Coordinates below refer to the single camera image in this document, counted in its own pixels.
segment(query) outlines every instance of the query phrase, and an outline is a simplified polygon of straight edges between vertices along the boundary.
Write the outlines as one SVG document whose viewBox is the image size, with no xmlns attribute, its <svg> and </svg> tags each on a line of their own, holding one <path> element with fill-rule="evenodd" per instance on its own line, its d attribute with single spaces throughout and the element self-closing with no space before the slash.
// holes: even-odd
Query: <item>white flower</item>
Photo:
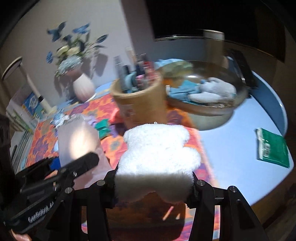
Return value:
<svg viewBox="0 0 296 241">
<path fill-rule="evenodd" d="M 63 53 L 66 53 L 69 50 L 69 46 L 65 45 L 63 47 L 61 47 L 58 51 L 57 51 L 57 56 L 60 57 Z"/>
<path fill-rule="evenodd" d="M 79 52 L 80 52 L 79 47 L 73 47 L 67 51 L 67 55 L 70 56 L 70 55 L 78 54 Z"/>
</svg>

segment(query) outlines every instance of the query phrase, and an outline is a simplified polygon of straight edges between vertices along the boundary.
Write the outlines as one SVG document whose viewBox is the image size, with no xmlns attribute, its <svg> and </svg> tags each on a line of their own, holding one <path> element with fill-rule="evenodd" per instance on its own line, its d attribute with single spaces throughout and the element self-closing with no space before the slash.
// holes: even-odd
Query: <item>plush toy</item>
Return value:
<svg viewBox="0 0 296 241">
<path fill-rule="evenodd" d="M 208 78 L 199 86 L 201 93 L 189 94 L 191 101 L 198 103 L 227 103 L 236 96 L 235 87 L 218 78 Z"/>
<path fill-rule="evenodd" d="M 185 201 L 192 172 L 200 165 L 199 153 L 184 147 L 189 132 L 180 125 L 144 124 L 126 131 L 123 138 L 128 150 L 115 176 L 118 199 L 134 202 L 155 191 L 165 202 Z"/>
</svg>

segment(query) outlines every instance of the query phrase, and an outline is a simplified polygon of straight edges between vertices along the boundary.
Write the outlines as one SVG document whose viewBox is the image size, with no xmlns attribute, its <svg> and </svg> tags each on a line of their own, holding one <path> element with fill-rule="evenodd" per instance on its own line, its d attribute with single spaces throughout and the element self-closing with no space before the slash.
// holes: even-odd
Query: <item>silver bolt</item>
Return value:
<svg viewBox="0 0 296 241">
<path fill-rule="evenodd" d="M 96 184 L 98 185 L 98 186 L 104 186 L 105 185 L 105 181 L 104 180 L 98 180 L 97 182 L 96 182 Z"/>
<path fill-rule="evenodd" d="M 230 186 L 230 191 L 232 191 L 232 192 L 237 192 L 237 188 L 235 187 L 235 186 Z"/>
<path fill-rule="evenodd" d="M 65 189 L 65 193 L 67 193 L 67 194 L 69 194 L 72 191 L 73 191 L 73 188 L 70 188 L 70 187 Z"/>
<path fill-rule="evenodd" d="M 204 180 L 197 180 L 197 185 L 203 186 L 205 184 Z"/>
</svg>

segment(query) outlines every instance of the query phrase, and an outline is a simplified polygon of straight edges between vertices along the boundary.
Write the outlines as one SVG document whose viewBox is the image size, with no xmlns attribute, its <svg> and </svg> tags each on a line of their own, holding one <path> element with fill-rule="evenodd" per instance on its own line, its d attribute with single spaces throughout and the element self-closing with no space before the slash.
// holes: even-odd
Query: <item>flower vase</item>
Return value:
<svg viewBox="0 0 296 241">
<path fill-rule="evenodd" d="M 74 80 L 73 89 L 78 100 L 84 103 L 95 97 L 94 84 L 91 79 L 81 71 L 81 66 L 68 70 L 66 75 Z"/>
</svg>

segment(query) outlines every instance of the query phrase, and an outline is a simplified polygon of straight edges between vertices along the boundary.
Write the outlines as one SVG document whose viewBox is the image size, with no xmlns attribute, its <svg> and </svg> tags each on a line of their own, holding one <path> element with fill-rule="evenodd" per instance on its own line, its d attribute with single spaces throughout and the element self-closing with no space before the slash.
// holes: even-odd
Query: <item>green packet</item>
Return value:
<svg viewBox="0 0 296 241">
<path fill-rule="evenodd" d="M 288 148 L 285 139 L 262 128 L 257 129 L 256 133 L 259 142 L 259 159 L 289 168 Z"/>
</svg>

